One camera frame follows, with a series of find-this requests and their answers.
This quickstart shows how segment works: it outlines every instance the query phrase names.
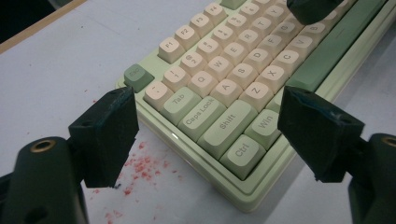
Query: spacebar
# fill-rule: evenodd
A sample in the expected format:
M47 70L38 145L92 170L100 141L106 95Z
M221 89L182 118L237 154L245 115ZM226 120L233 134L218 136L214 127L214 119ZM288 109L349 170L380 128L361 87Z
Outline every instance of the spacebar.
M286 85L315 91L385 3L386 0L357 1Z

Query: white tabletop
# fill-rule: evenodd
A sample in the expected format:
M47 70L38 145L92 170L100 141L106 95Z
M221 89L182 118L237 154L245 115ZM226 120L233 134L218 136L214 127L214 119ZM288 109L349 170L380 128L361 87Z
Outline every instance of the white tabletop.
M42 137L70 125L210 0L88 0L0 55L0 175ZM392 26L335 102L366 124L362 137L396 134ZM143 124L117 189L85 189L91 223L350 223L347 176L322 184L297 157L257 211L228 203ZM141 162L149 177L134 176Z

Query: shift key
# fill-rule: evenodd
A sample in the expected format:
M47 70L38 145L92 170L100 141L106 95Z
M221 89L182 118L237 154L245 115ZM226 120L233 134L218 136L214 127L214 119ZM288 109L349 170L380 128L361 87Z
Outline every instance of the shift key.
M198 145L219 160L256 116L250 104L236 100L199 138Z

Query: light green keyboard frame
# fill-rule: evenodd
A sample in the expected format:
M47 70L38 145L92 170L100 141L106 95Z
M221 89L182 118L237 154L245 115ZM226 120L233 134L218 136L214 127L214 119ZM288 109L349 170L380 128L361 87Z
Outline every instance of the light green keyboard frame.
M366 0L358 0L355 6L362 1ZM396 0L388 0L380 8L378 14L364 29L359 38L342 56L336 66L332 67L329 75L316 90L316 94L330 102L335 100L338 93L357 72L382 35L395 20L395 6ZM237 13L239 8L236 10L225 8L225 10L230 16ZM195 49L196 45L189 51L195 51ZM138 64L154 75L155 80L161 81L164 72L172 65L179 64L179 60L169 64L157 55L158 49L155 49ZM116 83L116 88L124 86L124 79L121 77ZM143 100L144 94L144 90L135 94L139 119L243 212L251 212L261 203L264 196L279 179L296 154L286 138L281 135L274 143L272 149L265 154L262 161L256 166L255 169L260 169L262 172L254 172L245 181L241 181L146 103Z

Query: keyboard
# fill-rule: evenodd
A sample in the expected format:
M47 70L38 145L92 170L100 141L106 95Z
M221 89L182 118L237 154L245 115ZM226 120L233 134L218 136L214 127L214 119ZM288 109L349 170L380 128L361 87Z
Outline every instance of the keyboard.
M139 119L251 212L296 154L276 127L283 87L333 101L393 22L395 5L345 0L303 26L286 0L214 1L131 64L116 88L132 86Z

